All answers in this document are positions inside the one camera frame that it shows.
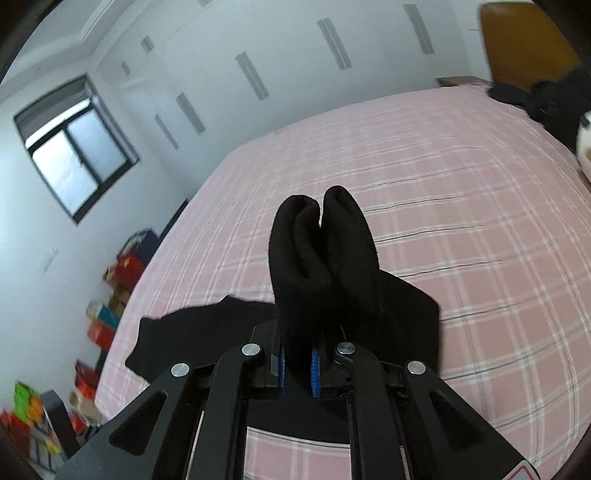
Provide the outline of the white built-in wardrobe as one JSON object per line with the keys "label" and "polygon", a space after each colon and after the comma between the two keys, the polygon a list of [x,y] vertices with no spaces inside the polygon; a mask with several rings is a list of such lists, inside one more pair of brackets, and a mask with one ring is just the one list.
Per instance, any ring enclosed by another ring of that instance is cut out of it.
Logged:
{"label": "white built-in wardrobe", "polygon": [[489,77],[476,1],[136,1],[92,74],[186,195],[229,152],[308,117]]}

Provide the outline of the white heart pattern pillow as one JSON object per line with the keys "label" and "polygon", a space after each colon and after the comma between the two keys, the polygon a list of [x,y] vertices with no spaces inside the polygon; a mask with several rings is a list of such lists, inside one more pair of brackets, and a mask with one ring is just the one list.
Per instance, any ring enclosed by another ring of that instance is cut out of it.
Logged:
{"label": "white heart pattern pillow", "polygon": [[576,138],[576,157],[579,166],[587,178],[591,181],[591,112],[584,113],[579,121]]}

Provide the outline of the pink plaid bed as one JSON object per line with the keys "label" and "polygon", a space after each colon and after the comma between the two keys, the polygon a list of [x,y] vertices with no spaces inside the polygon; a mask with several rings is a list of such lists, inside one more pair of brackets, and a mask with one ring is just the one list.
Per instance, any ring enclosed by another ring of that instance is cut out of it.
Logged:
{"label": "pink plaid bed", "polygon": [[276,210],[334,185],[381,267],[440,304],[444,380],[553,477],[590,424],[590,186],[564,145],[478,85],[349,105],[230,153],[135,287],[98,409],[113,417],[145,387],[125,365],[142,318],[270,301]]}

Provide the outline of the colourful boxes pile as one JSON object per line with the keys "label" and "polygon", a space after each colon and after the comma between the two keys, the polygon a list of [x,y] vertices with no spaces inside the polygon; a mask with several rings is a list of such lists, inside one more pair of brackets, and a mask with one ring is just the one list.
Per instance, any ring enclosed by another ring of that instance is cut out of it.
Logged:
{"label": "colourful boxes pile", "polygon": [[103,274],[135,232],[86,240],[1,224],[1,405],[14,405],[14,384],[67,396],[78,360],[94,364],[86,307],[108,296]]}

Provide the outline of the brown wooden headboard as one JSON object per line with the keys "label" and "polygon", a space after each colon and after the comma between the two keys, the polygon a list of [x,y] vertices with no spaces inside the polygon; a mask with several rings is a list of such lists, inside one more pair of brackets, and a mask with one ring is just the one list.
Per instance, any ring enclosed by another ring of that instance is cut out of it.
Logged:
{"label": "brown wooden headboard", "polygon": [[528,90],[539,81],[560,81],[582,66],[559,28],[533,3],[484,3],[479,20],[495,83]]}

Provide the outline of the black framed window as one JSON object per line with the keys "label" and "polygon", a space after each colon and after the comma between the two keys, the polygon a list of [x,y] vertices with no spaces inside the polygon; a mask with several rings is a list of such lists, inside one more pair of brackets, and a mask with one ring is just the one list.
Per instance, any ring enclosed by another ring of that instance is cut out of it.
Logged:
{"label": "black framed window", "polygon": [[35,100],[14,123],[35,169],[76,224],[139,161],[87,76]]}

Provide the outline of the black clothes pile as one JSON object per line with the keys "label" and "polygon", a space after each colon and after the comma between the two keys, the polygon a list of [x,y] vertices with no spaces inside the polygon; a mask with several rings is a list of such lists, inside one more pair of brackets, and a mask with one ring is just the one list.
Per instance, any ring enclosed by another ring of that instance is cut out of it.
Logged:
{"label": "black clothes pile", "polygon": [[494,83],[488,95],[501,103],[526,111],[553,137],[574,151],[581,117],[590,110],[590,75],[584,68],[576,68],[562,80],[542,80],[529,91]]}

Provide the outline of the black pants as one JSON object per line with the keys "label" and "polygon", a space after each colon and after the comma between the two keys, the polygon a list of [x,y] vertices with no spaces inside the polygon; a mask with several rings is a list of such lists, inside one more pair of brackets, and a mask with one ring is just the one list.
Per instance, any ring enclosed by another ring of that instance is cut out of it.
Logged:
{"label": "black pants", "polygon": [[427,293],[384,271],[369,225],[341,186],[322,201],[290,196],[273,220],[269,244],[273,302],[226,296],[140,321],[126,366],[146,381],[172,365],[213,364],[267,321],[280,326],[287,386],[277,401],[256,400],[249,426],[304,440],[346,443],[346,405],[311,394],[311,357],[322,362],[342,341],[394,365],[440,364],[440,308]]}

